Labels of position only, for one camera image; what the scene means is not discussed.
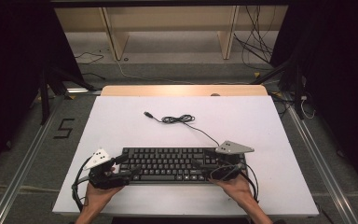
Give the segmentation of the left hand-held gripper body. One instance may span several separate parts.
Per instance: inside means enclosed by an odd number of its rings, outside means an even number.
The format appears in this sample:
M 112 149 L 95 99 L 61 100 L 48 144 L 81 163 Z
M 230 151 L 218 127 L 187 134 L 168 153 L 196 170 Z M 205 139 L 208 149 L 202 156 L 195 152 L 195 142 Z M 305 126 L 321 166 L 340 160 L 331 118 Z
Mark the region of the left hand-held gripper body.
M 99 148 L 86 162 L 84 170 L 89 170 L 89 182 L 96 189 L 112 189 L 130 184 L 130 178 L 123 173 L 114 173 L 112 157 Z

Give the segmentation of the black computer keyboard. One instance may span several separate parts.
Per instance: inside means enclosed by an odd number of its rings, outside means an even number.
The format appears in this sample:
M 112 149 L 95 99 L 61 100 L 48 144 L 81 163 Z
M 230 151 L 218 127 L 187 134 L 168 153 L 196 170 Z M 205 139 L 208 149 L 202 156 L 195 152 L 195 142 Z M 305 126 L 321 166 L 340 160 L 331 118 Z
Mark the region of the black computer keyboard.
M 131 181 L 134 184 L 207 184 L 209 178 L 190 173 L 191 160 L 210 162 L 205 148 L 213 147 L 124 147 L 129 159 L 119 171 L 140 168 L 140 179 Z

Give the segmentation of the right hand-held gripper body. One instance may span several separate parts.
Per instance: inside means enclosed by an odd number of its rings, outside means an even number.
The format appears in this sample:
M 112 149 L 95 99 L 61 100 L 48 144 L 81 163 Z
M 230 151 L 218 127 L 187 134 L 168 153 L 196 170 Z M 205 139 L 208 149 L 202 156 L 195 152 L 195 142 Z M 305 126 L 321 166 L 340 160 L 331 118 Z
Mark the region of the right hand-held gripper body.
M 246 169 L 245 154 L 254 152 L 253 147 L 247 147 L 232 141 L 225 141 L 215 148 L 217 159 L 209 158 L 210 162 L 204 164 L 212 165 L 213 171 L 209 179 L 228 181 L 236 178 L 242 170 Z

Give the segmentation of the black metal stand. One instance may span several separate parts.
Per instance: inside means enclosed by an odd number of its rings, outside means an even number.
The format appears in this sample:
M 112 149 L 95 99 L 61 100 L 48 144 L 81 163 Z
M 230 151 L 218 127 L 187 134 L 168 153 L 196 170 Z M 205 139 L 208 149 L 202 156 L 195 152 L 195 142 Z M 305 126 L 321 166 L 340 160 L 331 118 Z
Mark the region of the black metal stand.
M 88 91 L 101 90 L 101 88 L 94 87 L 87 83 L 83 79 L 82 75 L 72 75 L 54 64 L 46 65 L 39 76 L 39 90 L 42 104 L 42 125 L 44 125 L 48 121 L 48 118 L 50 116 L 48 88 L 51 88 L 56 95 L 64 96 L 67 93 L 67 88 L 63 84 L 64 81 L 73 82 Z
M 281 65 L 273 68 L 270 72 L 266 73 L 264 76 L 257 78 L 255 81 L 251 82 L 251 85 L 260 85 L 265 81 L 281 74 L 281 79 L 279 81 L 279 89 L 281 91 L 289 91 L 291 89 L 295 92 L 295 111 L 300 119 L 304 118 L 302 109 L 301 109 L 301 96 L 303 91 L 303 86 L 301 82 L 302 71 L 300 67 L 300 55 L 301 49 L 295 48 L 291 53 L 290 57 Z

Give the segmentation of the person's right hand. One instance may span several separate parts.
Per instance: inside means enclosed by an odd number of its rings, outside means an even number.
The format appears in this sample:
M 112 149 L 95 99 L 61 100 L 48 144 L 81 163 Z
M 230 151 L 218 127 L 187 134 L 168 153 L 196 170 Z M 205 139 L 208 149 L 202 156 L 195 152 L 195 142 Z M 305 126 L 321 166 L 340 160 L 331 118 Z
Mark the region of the person's right hand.
M 211 182 L 222 188 L 225 194 L 243 209 L 257 204 L 248 181 L 242 175 L 238 175 L 235 179 L 228 181 L 211 179 Z

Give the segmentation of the wooden shelf unit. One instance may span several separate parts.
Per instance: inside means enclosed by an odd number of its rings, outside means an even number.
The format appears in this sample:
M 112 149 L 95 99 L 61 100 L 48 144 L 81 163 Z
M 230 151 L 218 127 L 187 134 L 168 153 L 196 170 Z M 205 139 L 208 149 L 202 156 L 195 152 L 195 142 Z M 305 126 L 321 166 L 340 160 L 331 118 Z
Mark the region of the wooden shelf unit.
M 215 31 L 222 57 L 230 57 L 234 33 L 278 31 L 287 6 L 233 7 L 78 7 L 56 8 L 66 32 L 104 32 L 116 60 L 130 32 Z

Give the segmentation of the aluminium floor rail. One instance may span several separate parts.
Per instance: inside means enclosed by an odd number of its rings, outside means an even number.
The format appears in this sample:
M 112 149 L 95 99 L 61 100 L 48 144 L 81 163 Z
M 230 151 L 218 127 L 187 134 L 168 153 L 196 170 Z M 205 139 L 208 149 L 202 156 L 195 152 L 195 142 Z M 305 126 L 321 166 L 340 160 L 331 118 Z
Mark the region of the aluminium floor rail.
M 358 216 L 315 143 L 305 121 L 298 116 L 292 105 L 288 107 L 288 111 L 343 222 L 345 224 L 358 224 Z
M 3 196 L 0 199 L 0 224 L 3 224 L 12 204 L 14 203 L 20 188 L 28 175 L 34 160 L 48 134 L 50 126 L 55 119 L 57 110 L 62 105 L 64 101 L 63 96 L 56 96 L 52 101 L 52 108 L 49 117 L 43 125 L 41 125 L 34 137 L 32 144 L 29 146 L 21 164 L 16 170 L 13 178 L 11 179 L 9 185 L 6 187 Z

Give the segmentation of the dark curtain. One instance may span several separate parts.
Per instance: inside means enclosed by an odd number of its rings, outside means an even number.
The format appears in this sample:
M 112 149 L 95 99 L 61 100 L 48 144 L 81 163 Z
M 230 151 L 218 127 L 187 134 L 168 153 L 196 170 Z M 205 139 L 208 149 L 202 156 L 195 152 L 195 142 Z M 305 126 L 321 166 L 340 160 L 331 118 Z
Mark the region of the dark curtain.
M 317 23 L 297 56 L 305 91 L 358 174 L 358 0 L 290 2 L 271 63 L 287 60 Z
M 83 78 L 50 0 L 0 0 L 0 154 L 54 68 Z

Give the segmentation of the wooden table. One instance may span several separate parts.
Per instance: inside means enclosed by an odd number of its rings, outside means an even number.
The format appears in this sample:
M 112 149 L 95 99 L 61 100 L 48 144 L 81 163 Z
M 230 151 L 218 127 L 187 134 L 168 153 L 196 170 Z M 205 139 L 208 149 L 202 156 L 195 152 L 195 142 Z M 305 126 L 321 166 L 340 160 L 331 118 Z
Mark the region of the wooden table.
M 101 96 L 267 96 L 262 85 L 110 85 Z

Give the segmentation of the white table board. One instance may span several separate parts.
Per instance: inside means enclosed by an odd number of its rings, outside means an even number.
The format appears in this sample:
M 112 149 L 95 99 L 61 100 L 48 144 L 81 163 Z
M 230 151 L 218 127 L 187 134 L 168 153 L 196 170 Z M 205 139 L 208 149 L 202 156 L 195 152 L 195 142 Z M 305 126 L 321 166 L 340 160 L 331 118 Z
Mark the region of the white table board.
M 255 171 L 259 204 L 268 215 L 317 216 L 315 202 L 268 96 L 98 97 L 53 210 L 77 213 L 71 186 L 82 163 L 99 148 L 116 157 L 124 147 L 214 147 L 226 140 L 255 149 L 245 158 Z M 104 211 L 115 217 L 243 214 L 213 184 L 130 184 Z

